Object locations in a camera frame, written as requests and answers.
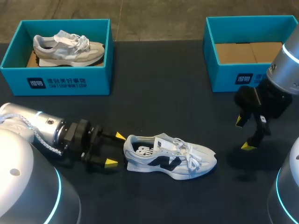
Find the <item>sneaker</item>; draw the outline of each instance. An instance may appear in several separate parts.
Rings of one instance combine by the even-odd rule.
[[[124,144],[127,170],[161,171],[173,179],[187,180],[208,173],[217,163],[211,149],[160,134],[154,137],[130,135]]]
[[[105,53],[103,44],[90,42],[84,35],[68,34],[63,30],[53,37],[36,35],[33,48],[40,67],[88,66],[99,61]]]

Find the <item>robotic arm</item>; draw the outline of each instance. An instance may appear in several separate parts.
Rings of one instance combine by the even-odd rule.
[[[0,108],[0,224],[79,224],[78,194],[36,147],[59,158],[77,157],[87,168],[114,167],[117,161],[98,154],[101,138],[125,140],[118,132],[92,127],[87,120],[68,124],[63,118],[4,104]]]
[[[241,86],[235,102],[241,108],[236,126],[243,127],[253,114],[256,132],[241,147],[257,148],[270,135],[269,122],[278,119],[299,95],[299,26],[282,46],[267,70],[267,78],[256,87]],[[299,138],[277,174],[268,197],[272,224],[299,224]]]
[[[0,108],[0,129],[13,131],[29,143],[40,142],[43,147],[58,156],[75,156],[87,166],[109,168],[117,161],[98,156],[98,140],[109,138],[124,141],[118,132],[104,131],[101,126],[91,126],[87,120],[68,124],[63,118],[20,105],[7,103]]]
[[[256,121],[256,132],[241,149],[258,148],[265,135],[271,135],[269,122],[278,119],[292,103],[292,95],[299,95],[299,26],[267,70],[267,78],[256,87],[241,86],[235,103],[241,108],[236,126],[243,127],[251,115]]]

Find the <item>brown cardboard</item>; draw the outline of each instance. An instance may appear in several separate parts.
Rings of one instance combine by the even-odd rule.
[[[250,45],[258,63],[271,63],[282,48],[281,42],[260,42]]]
[[[221,64],[256,63],[249,43],[220,43],[215,46]]]
[[[100,64],[97,64],[95,66],[103,66],[104,62],[101,62]],[[29,61],[27,63],[27,68],[39,68],[38,64],[36,63],[36,55],[34,51],[32,51]]]

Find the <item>glowing blue ring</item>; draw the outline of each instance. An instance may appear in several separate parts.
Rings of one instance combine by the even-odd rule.
[[[282,49],[284,50],[286,55],[288,55],[294,62],[299,64],[299,60],[295,58],[293,55],[291,55],[291,53],[285,48],[285,45],[282,45]]]
[[[37,112],[37,113],[35,114],[34,118],[37,118],[38,115],[40,115],[41,113],[42,113],[41,111]]]
[[[61,180],[60,180],[60,176],[59,176],[58,171],[56,169],[55,169],[55,171],[56,171],[56,174],[57,174],[57,177],[58,177],[58,195],[57,195],[56,203],[54,205],[54,208],[53,208],[52,212],[50,213],[49,217],[47,218],[47,220],[43,224],[48,224],[49,221],[52,219],[52,217],[53,217],[53,215],[54,215],[54,213],[55,213],[55,211],[58,207],[60,196],[61,196]]]
[[[278,172],[278,174],[277,174],[277,177],[276,177],[276,192],[277,192],[277,196],[278,196],[279,202],[280,202],[282,208],[285,210],[286,214],[290,217],[290,219],[291,219],[295,224],[299,224],[299,223],[298,223],[298,222],[297,222],[297,221],[290,215],[290,213],[286,210],[284,204],[282,203],[282,201],[281,201],[281,199],[280,199],[279,192],[278,192],[278,175],[279,175],[279,173],[280,173],[280,170],[279,170],[279,172]]]

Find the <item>shoe box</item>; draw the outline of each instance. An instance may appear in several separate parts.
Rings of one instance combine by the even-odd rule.
[[[203,53],[213,92],[256,87],[297,24],[288,15],[207,17]]]
[[[104,44],[102,63],[87,67],[38,67],[33,37],[50,37],[60,30]],[[15,96],[108,95],[113,48],[109,19],[21,21],[0,70]]]

